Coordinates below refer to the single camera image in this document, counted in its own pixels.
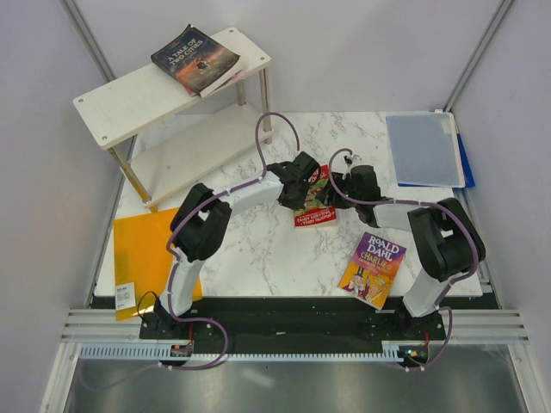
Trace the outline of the red 13-Storey Treehouse book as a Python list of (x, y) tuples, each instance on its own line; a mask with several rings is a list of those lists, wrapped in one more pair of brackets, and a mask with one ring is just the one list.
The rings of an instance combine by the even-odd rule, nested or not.
[(319, 226), (334, 226), (337, 224), (337, 211), (334, 206), (325, 206), (317, 195), (329, 182), (328, 165), (323, 164), (309, 180), (305, 207), (294, 211), (294, 228), (313, 228)]

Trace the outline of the Roald Dahl Charlie book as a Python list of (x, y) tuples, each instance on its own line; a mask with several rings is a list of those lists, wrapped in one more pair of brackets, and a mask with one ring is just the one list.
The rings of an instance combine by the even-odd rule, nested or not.
[(365, 232), (337, 287), (381, 310), (406, 256), (406, 247)]

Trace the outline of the Taming of the Shrew book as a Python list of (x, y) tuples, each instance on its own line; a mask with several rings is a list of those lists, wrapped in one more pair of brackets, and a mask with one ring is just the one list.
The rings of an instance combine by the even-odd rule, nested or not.
[[(240, 71), (238, 73), (236, 73), (235, 75), (233, 75), (232, 77), (230, 77), (227, 81), (225, 81), (224, 83), (222, 83), (218, 88), (216, 88), (215, 90), (218, 90), (218, 89), (222, 89), (223, 87), (226, 87), (227, 85), (229, 84), (232, 84), (232, 83), (235, 83), (237, 82), (238, 80), (242, 79), (245, 77), (245, 74)], [(195, 97), (197, 96), (197, 94), (190, 88), (188, 88), (187, 86), (184, 87), (185, 90), (188, 92), (188, 94), (191, 96), (191, 97)]]

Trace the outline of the dark Tale of Two Cities book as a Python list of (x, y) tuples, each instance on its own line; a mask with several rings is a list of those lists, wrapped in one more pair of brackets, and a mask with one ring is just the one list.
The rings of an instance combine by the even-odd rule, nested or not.
[(239, 54), (192, 25), (154, 52), (151, 61), (177, 80), (191, 96), (199, 97), (210, 95), (244, 69)]

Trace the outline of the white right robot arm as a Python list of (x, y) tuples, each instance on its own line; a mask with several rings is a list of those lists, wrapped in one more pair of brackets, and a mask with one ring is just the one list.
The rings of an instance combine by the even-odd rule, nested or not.
[(425, 328), (424, 316), (434, 312), (449, 289), (474, 275), (486, 258), (486, 246), (461, 203), (394, 200), (381, 195), (373, 167), (360, 165), (342, 174), (331, 172), (320, 200), (340, 209), (353, 208), (372, 228), (412, 234), (421, 270), (403, 296), (404, 311), (394, 317), (396, 332), (407, 339)]

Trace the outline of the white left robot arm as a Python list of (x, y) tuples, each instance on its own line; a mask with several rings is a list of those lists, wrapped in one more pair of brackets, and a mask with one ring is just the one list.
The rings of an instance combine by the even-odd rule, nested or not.
[(310, 178), (319, 172), (319, 163), (302, 151), (293, 161), (270, 164), (249, 180), (216, 189), (200, 182), (190, 189), (170, 223), (167, 250), (174, 262), (154, 305), (158, 326), (168, 337), (188, 331), (185, 313), (192, 306), (201, 269), (222, 245), (230, 220), (272, 201), (293, 211), (303, 208)]

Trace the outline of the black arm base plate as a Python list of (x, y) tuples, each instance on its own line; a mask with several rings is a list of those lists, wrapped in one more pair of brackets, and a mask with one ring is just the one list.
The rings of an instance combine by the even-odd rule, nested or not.
[(384, 341), (439, 341), (446, 336), (433, 312), (413, 318), (399, 299), (382, 311), (354, 298), (205, 298), (178, 323), (156, 305), (144, 315), (142, 339), (191, 340), (200, 354), (379, 352)]

